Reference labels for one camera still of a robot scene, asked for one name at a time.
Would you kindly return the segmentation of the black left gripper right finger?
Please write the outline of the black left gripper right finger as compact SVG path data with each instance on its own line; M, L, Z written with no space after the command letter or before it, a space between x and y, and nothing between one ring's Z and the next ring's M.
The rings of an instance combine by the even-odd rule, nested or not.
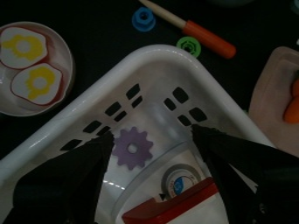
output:
M299 157L200 125L191 135L228 224L299 224Z

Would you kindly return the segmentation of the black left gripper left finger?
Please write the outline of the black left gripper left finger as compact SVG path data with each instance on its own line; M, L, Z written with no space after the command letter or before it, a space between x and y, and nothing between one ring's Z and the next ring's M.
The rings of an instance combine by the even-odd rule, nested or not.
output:
M2 224L93 224L112 148L108 132L29 171Z

